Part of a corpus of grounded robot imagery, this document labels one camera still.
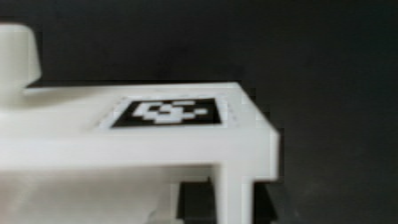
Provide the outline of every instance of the white table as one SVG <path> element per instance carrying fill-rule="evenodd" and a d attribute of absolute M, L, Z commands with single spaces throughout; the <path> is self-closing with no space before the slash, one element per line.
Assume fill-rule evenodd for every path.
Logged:
<path fill-rule="evenodd" d="M 112 202 L 115 205 L 124 203 L 124 208 L 133 206 L 137 214 L 117 213 L 119 222 L 115 218 L 110 222 L 98 218 L 98 223 L 128 223 L 131 219 L 121 218 L 128 215 L 135 217 L 137 224 L 162 220 L 149 217 L 149 213 L 165 201 L 176 201 L 171 199 L 176 195 L 163 202 L 158 199 L 171 195 L 171 192 L 163 192 L 162 184 L 171 184 L 172 179 L 178 185 L 179 181 L 199 176 L 199 179 L 210 177 L 215 183 L 219 224 L 249 224 L 252 182 L 277 179 L 279 135 L 240 85 L 211 83 L 23 90 L 25 84 L 39 77 L 32 46 L 30 30 L 20 25 L 0 25 L 0 47 L 5 49 L 0 51 L 0 174 L 7 180 L 0 187 L 0 198 L 9 195 L 0 202 L 2 223 L 44 224 L 55 219 L 57 223 L 89 223 L 91 218 L 82 210 L 73 210 L 66 216 L 59 212 L 55 216 L 53 213 L 44 214 L 48 208 L 73 197 L 73 192 L 82 191 L 64 191 L 57 203 L 34 194 L 46 195 L 41 189 L 57 191 L 64 186 L 57 185 L 64 177 L 75 178 L 76 181 L 69 183 L 87 184 L 78 176 L 101 179 L 101 175 L 114 175 L 119 179 L 107 182 L 107 194 L 115 194 L 119 199 L 128 198 L 131 193 L 140 195 L 140 203 L 133 203 L 137 196 L 131 203 Z M 215 119 L 208 123 L 192 123 L 208 111 L 197 105 L 197 110 L 187 112 L 183 104 L 192 106 L 201 100 L 215 102 L 211 113 L 219 113 L 219 122 Z M 140 112 L 133 108 L 139 114 L 133 116 L 126 111 L 133 102 L 137 107 L 142 102 L 151 102 L 151 113 L 149 107 L 142 106 Z M 112 127 L 123 114 L 130 114 L 133 120 L 124 127 Z M 146 125 L 133 123 L 137 119 L 146 120 Z M 121 178 L 121 174 L 131 178 L 131 182 L 124 181 L 128 178 Z M 89 183 L 91 194 L 101 187 L 96 182 Z M 126 190 L 126 184 L 137 187 L 133 192 L 121 193 L 117 189 L 121 187 Z M 25 205 L 30 199 L 37 200 L 36 207 L 46 207 L 36 211 L 36 215 L 27 212 L 32 210 L 32 206 Z"/>

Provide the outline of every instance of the white cylindrical object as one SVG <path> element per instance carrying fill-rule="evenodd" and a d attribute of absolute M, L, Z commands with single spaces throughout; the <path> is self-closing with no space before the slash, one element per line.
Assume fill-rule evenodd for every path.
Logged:
<path fill-rule="evenodd" d="M 23 88 L 39 76 L 34 32 L 20 24 L 0 24 L 0 112 L 21 106 Z"/>

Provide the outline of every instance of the black background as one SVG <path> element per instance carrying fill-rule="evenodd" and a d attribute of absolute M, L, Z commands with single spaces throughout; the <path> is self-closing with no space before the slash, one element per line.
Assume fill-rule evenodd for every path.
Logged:
<path fill-rule="evenodd" d="M 0 0 L 36 86 L 240 81 L 284 133 L 281 223 L 398 223 L 398 2 Z"/>

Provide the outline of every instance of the table top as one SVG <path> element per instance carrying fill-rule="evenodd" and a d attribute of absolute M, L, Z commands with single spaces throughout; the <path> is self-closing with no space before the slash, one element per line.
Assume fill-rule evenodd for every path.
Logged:
<path fill-rule="evenodd" d="M 220 123 L 112 126 L 131 102 L 201 99 Z M 275 175 L 277 133 L 236 83 L 28 89 L 0 123 L 2 169 L 251 161 Z"/>

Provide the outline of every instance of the dark background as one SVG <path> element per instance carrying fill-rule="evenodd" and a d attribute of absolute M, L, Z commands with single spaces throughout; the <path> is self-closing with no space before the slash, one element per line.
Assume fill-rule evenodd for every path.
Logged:
<path fill-rule="evenodd" d="M 398 2 L 0 0 L 36 86 L 240 81 L 284 134 L 281 223 L 398 223 Z"/>

